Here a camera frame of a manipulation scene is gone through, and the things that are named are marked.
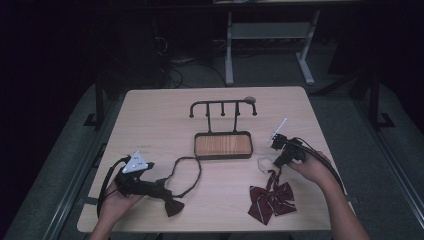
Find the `metal leg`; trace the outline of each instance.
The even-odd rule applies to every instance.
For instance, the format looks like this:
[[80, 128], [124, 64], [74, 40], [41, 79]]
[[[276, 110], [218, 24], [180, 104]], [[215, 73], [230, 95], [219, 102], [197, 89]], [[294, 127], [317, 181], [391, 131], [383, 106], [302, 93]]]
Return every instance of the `metal leg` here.
[[379, 131], [380, 128], [383, 127], [395, 127], [395, 124], [393, 123], [392, 119], [389, 117], [387, 113], [381, 113], [381, 116], [383, 117], [384, 121], [380, 122], [378, 120], [378, 102], [379, 102], [379, 85], [380, 82], [378, 81], [378, 76], [376, 72], [373, 72], [373, 76], [371, 79], [371, 89], [370, 89], [370, 104], [369, 104], [369, 110], [368, 110], [368, 117], [371, 122], [371, 124], [374, 126], [374, 128]]
[[299, 62], [303, 76], [305, 77], [306, 84], [308, 85], [315, 84], [315, 81], [312, 78], [311, 71], [309, 70], [308, 64], [306, 63], [306, 56], [308, 54], [309, 46], [311, 45], [312, 38], [314, 36], [320, 12], [320, 10], [316, 10], [314, 12], [311, 23], [309, 25], [308, 32], [306, 33], [305, 46], [303, 47], [301, 52], [296, 53], [297, 61]]
[[232, 25], [232, 13], [228, 13], [228, 24], [227, 24], [227, 55], [225, 56], [225, 84], [232, 86], [234, 84], [233, 79], [233, 61], [231, 58], [231, 25]]
[[101, 85], [101, 76], [99, 76], [94, 84], [96, 91], [96, 114], [89, 114], [85, 120], [84, 126], [95, 126], [98, 130], [103, 123], [104, 105], [103, 105], [103, 88]]

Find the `wooden tray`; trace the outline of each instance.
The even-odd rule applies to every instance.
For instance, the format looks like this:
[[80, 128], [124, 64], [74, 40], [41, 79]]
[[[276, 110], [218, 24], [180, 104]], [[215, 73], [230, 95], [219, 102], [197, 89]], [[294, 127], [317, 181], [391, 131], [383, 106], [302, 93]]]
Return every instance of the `wooden tray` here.
[[253, 153], [249, 132], [198, 133], [194, 137], [194, 154], [200, 160], [244, 159]]

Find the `wooden table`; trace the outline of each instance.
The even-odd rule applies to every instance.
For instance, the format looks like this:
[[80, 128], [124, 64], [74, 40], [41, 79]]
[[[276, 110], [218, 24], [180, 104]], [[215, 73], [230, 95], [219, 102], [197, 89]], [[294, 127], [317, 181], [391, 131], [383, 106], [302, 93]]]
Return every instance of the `wooden table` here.
[[[238, 231], [299, 231], [329, 230], [330, 221], [324, 196], [313, 183], [287, 166], [283, 167], [280, 183], [292, 186], [297, 212], [272, 216], [267, 226], [247, 214], [251, 202], [249, 187], [265, 187], [269, 174], [258, 168], [258, 158], [276, 158], [267, 143], [282, 118], [286, 124], [280, 130], [289, 138], [301, 137], [315, 149], [332, 159], [314, 111], [304, 89], [300, 87], [215, 88], [179, 90], [134, 90], [128, 92], [119, 113], [103, 159], [94, 179], [89, 197], [97, 198], [106, 172], [118, 159], [139, 150], [147, 162], [155, 163], [141, 179], [154, 181], [167, 177], [174, 161], [182, 156], [194, 156], [194, 136], [207, 132], [205, 107], [190, 105], [203, 100], [256, 98], [257, 116], [252, 107], [240, 104], [237, 130], [249, 131], [254, 152], [250, 159], [204, 160], [203, 172], [195, 189], [182, 202], [185, 208], [168, 218], [164, 202], [143, 198], [115, 226], [125, 232], [238, 232]], [[220, 105], [211, 105], [212, 131], [232, 131], [233, 106], [226, 106], [226, 116], [220, 115]], [[183, 161], [167, 188], [179, 194], [193, 184], [197, 163]], [[85, 204], [78, 229], [91, 232], [97, 222], [96, 206]]]

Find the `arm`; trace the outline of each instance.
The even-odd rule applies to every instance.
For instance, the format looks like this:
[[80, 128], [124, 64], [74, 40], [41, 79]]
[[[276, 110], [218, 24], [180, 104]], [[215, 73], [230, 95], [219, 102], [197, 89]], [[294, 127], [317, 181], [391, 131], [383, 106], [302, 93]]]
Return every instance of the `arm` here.
[[113, 226], [144, 197], [141, 195], [123, 196], [117, 191], [115, 182], [112, 182], [107, 188], [106, 196], [100, 210], [99, 221], [90, 235], [90, 240], [108, 239]]
[[327, 201], [334, 239], [370, 239], [334, 176], [322, 163], [307, 153], [302, 164], [291, 162], [288, 166], [321, 188]]

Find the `table leg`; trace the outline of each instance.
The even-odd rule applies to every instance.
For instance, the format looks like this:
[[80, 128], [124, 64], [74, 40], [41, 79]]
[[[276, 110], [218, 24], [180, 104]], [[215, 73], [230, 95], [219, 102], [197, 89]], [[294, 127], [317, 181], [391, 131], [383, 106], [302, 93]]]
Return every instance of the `table leg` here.
[[227, 55], [225, 56], [225, 84], [232, 86], [234, 84], [233, 79], [233, 61], [231, 58], [231, 25], [232, 25], [232, 13], [228, 13], [228, 24], [227, 24]]
[[305, 46], [303, 47], [301, 52], [296, 53], [297, 61], [299, 62], [303, 76], [305, 77], [306, 84], [308, 85], [315, 84], [311, 71], [309, 70], [308, 64], [306, 63], [306, 56], [308, 54], [309, 47], [311, 45], [312, 38], [315, 33], [320, 12], [321, 12], [320, 10], [316, 10], [314, 12], [311, 23], [309, 24], [308, 32], [306, 33]]
[[94, 84], [96, 91], [96, 114], [89, 114], [85, 120], [84, 126], [95, 126], [95, 130], [98, 130], [104, 119], [104, 103], [103, 103], [103, 87], [102, 87], [102, 78], [99, 74], [99, 77]]

